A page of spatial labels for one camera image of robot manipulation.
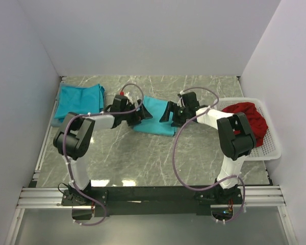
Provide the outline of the black base beam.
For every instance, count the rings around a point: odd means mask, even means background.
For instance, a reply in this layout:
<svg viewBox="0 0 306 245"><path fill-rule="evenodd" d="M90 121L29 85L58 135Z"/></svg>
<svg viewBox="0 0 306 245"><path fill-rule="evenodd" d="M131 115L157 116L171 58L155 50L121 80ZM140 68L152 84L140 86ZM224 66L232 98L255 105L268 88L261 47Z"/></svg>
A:
<svg viewBox="0 0 306 245"><path fill-rule="evenodd" d="M223 190L217 186L198 191L183 186L89 187L79 194L72 187L63 192L61 205L72 208L80 221L111 215L196 214L210 216L214 205L231 207L242 204L238 186Z"/></svg>

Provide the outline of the turquoise t-shirt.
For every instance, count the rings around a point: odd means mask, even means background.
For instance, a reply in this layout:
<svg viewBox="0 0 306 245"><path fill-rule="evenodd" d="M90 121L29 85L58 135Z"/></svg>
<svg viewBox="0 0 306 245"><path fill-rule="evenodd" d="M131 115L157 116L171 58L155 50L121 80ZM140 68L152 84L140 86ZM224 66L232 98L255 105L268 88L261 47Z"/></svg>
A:
<svg viewBox="0 0 306 245"><path fill-rule="evenodd" d="M171 125L173 113L170 113L169 120L167 122L159 122L167 107L167 101L145 95L143 105L152 115L152 118L142 120L141 124L133 127L134 131L163 136L175 135L177 132L177 127L173 127Z"/></svg>

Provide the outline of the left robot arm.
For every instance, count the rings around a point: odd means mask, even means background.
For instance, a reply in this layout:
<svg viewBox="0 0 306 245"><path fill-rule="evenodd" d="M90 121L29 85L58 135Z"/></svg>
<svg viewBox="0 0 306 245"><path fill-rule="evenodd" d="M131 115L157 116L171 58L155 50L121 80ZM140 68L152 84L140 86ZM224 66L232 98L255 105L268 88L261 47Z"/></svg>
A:
<svg viewBox="0 0 306 245"><path fill-rule="evenodd" d="M143 105L142 100L133 103L125 95L118 94L113 103L100 113L77 114L69 112L64 118L53 145L65 159L69 175L69 192L78 204L91 201L91 180L86 171L84 155L87 153L92 134L96 130L113 129L126 121L129 127L141 124L142 120L153 116Z"/></svg>

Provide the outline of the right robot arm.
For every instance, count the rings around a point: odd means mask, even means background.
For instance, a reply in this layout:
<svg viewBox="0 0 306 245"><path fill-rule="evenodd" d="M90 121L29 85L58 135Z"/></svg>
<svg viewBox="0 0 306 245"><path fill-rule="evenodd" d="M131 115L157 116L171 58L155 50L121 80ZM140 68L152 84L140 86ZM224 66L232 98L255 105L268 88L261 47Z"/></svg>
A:
<svg viewBox="0 0 306 245"><path fill-rule="evenodd" d="M238 188L238 177L244 161L256 147L256 138L251 126L242 112L227 113L213 109L212 106L200 105L195 92L181 93L178 96L178 103L167 103L160 122L168 121L172 113L171 125L180 127L181 130L191 121L210 126L218 131L219 144L223 152L221 170L213 185L197 189L184 182L182 184L193 191L211 190L208 198L224 204L241 193Z"/></svg>

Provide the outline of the red t-shirt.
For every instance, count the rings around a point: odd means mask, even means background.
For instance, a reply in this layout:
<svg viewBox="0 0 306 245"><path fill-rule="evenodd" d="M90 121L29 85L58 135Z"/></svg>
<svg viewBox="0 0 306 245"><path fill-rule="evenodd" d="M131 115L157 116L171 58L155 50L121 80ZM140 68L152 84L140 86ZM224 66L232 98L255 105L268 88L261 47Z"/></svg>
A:
<svg viewBox="0 0 306 245"><path fill-rule="evenodd" d="M255 104L250 102L242 102L230 105L222 109L226 113L239 113L243 112L252 128L253 134L256 138L256 147L263 145L264 136L267 133L268 125L265 118L257 111Z"/></svg>

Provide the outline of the white plastic basket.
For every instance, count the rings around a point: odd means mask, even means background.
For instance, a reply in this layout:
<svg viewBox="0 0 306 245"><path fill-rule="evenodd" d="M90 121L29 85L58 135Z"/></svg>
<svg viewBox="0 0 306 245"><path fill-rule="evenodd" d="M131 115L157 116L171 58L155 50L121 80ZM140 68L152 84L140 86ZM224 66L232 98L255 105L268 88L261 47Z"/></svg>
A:
<svg viewBox="0 0 306 245"><path fill-rule="evenodd" d="M219 100L218 104L214 106L214 109L221 111L227 106L243 102L253 103L257 111L266 120L268 126L268 130L263 139L263 144L251 151L251 154L247 157L247 161L269 161L280 158L281 144L278 140L271 117L265 105L260 100L249 97L225 97Z"/></svg>

